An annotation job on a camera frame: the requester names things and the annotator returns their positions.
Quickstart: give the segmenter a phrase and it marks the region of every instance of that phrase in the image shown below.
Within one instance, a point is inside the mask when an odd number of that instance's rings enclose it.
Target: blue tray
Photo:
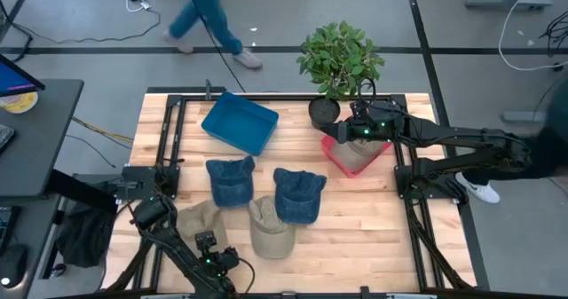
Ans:
[[[226,91],[201,126],[212,137],[258,156],[277,121],[278,113]]]

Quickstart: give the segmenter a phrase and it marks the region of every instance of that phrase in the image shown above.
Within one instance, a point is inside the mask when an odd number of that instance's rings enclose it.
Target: screen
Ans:
[[[0,62],[0,94],[21,94],[27,91],[36,91],[35,85]]]

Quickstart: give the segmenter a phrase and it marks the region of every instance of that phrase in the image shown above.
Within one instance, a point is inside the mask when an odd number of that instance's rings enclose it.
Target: denim cap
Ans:
[[[177,213],[177,230],[184,243],[197,256],[201,252],[195,244],[195,235],[200,232],[213,232],[217,245],[211,251],[223,251],[229,247],[227,232],[221,217],[221,209],[213,201],[204,201],[193,207],[182,209]]]
[[[205,162],[211,177],[213,201],[219,207],[245,206],[252,200],[252,170],[255,162],[252,157],[240,161]]]
[[[296,228],[276,214],[274,197],[265,196],[248,204],[250,239],[255,253],[266,259],[287,257],[294,248]]]
[[[321,190],[325,176],[306,171],[276,169],[276,212],[289,224],[312,224],[320,212]]]

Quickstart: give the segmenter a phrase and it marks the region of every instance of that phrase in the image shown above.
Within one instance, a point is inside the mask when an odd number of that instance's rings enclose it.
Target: white sneaker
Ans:
[[[263,65],[263,61],[260,60],[260,58],[256,57],[253,53],[251,53],[248,49],[242,49],[241,54],[233,55],[233,58],[240,62],[242,65],[251,69],[257,69],[262,67]]]
[[[184,41],[182,41],[179,38],[173,37],[172,35],[170,35],[170,30],[166,28],[165,31],[163,31],[163,40],[166,41],[166,43],[172,45],[172,46],[176,46],[178,50],[180,50],[181,52],[183,52],[184,54],[191,54],[193,53],[193,46],[188,45],[187,43],[185,43]]]
[[[488,203],[497,203],[501,200],[499,194],[494,191],[491,185],[475,185],[470,183],[461,172],[455,174],[455,180],[460,183],[468,192],[473,193],[480,200]]]

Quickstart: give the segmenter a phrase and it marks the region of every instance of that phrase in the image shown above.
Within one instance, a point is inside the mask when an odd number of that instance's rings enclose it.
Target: person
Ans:
[[[490,180],[538,179],[552,177],[568,166],[568,79],[558,84],[548,106],[544,127],[528,138],[522,138],[531,150],[531,165],[520,172],[476,169],[459,172],[455,179],[480,200],[497,203],[499,194]]]
[[[243,48],[241,41],[229,30],[227,17],[220,0],[190,1],[170,27],[164,31],[164,40],[176,46],[185,54],[192,53],[193,47],[182,41],[181,38],[201,16],[205,19],[207,27],[212,31],[215,38],[238,62],[251,69],[257,69],[263,65],[262,60],[251,53],[250,50]]]

